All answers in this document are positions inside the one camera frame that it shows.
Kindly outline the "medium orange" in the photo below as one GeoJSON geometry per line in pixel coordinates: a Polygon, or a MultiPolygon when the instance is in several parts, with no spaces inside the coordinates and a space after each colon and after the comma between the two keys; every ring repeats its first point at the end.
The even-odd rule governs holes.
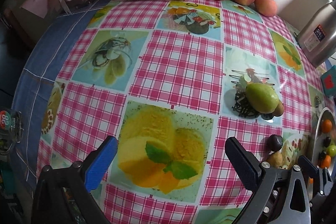
{"type": "Polygon", "coordinates": [[[326,155],[323,160],[319,162],[319,167],[324,169],[324,168],[329,168],[331,165],[331,157],[329,155],[326,155]]]}

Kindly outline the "dark plum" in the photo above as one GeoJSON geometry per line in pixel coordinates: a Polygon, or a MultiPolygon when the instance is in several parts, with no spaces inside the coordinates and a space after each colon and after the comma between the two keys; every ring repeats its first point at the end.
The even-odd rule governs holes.
{"type": "Polygon", "coordinates": [[[323,160],[325,159],[326,156],[327,156],[326,151],[321,151],[321,152],[318,154],[318,160],[319,160],[319,161],[323,161],[323,160]]]}
{"type": "Polygon", "coordinates": [[[283,138],[280,135],[272,134],[266,141],[266,146],[270,151],[278,152],[283,146],[283,138]]]}
{"type": "Polygon", "coordinates": [[[323,146],[324,146],[325,148],[327,148],[327,147],[329,147],[330,143],[331,143],[331,137],[327,136],[327,137],[323,140],[323,146]]]}

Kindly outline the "brown kiwi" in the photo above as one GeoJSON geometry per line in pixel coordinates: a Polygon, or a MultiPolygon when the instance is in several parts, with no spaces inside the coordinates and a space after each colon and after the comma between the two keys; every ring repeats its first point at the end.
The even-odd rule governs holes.
{"type": "Polygon", "coordinates": [[[274,168],[280,168],[283,161],[282,154],[280,151],[274,152],[268,156],[266,161],[270,164],[270,166],[274,168]]]}
{"type": "Polygon", "coordinates": [[[282,104],[281,101],[278,102],[277,107],[275,108],[275,110],[272,112],[272,114],[275,117],[280,117],[284,114],[284,105],[282,104]]]}

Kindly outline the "green apple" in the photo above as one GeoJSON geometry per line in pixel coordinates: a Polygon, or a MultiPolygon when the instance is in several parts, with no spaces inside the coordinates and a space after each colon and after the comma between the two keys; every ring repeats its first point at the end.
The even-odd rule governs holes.
{"type": "Polygon", "coordinates": [[[335,157],[335,155],[336,155],[336,145],[335,144],[329,145],[329,147],[327,147],[327,149],[326,149],[326,153],[331,158],[335,157]]]}
{"type": "Polygon", "coordinates": [[[245,89],[245,97],[250,105],[262,114],[274,112],[280,101],[275,90],[263,83],[248,84],[245,89]]]}

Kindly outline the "small orange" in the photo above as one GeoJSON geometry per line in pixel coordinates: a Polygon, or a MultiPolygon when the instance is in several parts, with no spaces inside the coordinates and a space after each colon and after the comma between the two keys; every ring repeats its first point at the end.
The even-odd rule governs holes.
{"type": "Polygon", "coordinates": [[[331,120],[324,119],[322,121],[322,123],[321,123],[321,131],[322,131],[322,133],[327,134],[327,133],[331,132],[332,128],[333,128],[333,123],[332,123],[331,120]]]}

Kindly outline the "large steel basin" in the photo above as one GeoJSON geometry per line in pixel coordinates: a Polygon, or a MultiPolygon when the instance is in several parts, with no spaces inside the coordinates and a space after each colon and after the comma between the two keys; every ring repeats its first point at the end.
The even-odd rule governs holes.
{"type": "Polygon", "coordinates": [[[319,169],[326,169],[330,181],[335,182],[335,119],[328,107],[324,107],[313,125],[306,153],[319,169]]]}

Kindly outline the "teal toy box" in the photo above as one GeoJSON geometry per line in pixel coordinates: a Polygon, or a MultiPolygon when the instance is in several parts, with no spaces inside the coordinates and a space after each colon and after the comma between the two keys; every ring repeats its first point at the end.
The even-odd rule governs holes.
{"type": "Polygon", "coordinates": [[[336,69],[333,65],[321,76],[323,91],[327,97],[335,96],[336,93],[336,69]]]}

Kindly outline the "bottle with 28 label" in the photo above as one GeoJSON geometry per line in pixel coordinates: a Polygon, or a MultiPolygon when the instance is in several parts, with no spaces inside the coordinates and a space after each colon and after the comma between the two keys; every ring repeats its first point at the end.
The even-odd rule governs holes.
{"type": "Polygon", "coordinates": [[[23,117],[17,110],[1,106],[1,155],[6,156],[21,142],[23,117]]]}

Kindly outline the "stainless steel thermos jug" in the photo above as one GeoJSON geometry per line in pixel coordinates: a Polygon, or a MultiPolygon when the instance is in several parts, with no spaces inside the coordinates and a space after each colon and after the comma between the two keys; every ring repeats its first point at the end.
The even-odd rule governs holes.
{"type": "Polygon", "coordinates": [[[322,6],[297,37],[309,62],[317,68],[335,53],[335,0],[322,6]]]}

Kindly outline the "blue denim table cover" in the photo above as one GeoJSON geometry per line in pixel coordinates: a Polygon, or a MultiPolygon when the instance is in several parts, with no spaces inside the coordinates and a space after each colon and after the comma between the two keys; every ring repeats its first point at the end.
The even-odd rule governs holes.
{"type": "Polygon", "coordinates": [[[64,62],[94,14],[111,0],[97,0],[72,14],[61,14],[38,41],[19,78],[12,103],[23,118],[21,142],[10,154],[18,180],[31,192],[37,184],[37,156],[47,101],[64,62]]]}

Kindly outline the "checkered fruit tablecloth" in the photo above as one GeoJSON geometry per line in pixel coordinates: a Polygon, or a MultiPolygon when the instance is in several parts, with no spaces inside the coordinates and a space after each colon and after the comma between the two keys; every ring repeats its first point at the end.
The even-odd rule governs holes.
{"type": "Polygon", "coordinates": [[[231,223],[251,193],[225,141],[263,159],[280,135],[290,168],[321,110],[335,111],[291,30],[228,0],[109,2],[56,77],[37,168],[70,166],[113,135],[117,156],[93,193],[112,223],[231,223]],[[251,83],[271,86],[284,114],[257,112],[251,83]]]}

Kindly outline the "red apple right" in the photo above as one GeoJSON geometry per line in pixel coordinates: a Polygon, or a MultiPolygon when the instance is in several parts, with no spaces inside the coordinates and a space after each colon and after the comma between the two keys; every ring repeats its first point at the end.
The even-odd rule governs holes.
{"type": "Polygon", "coordinates": [[[274,0],[255,0],[254,4],[261,15],[273,17],[277,14],[277,4],[274,0]]]}

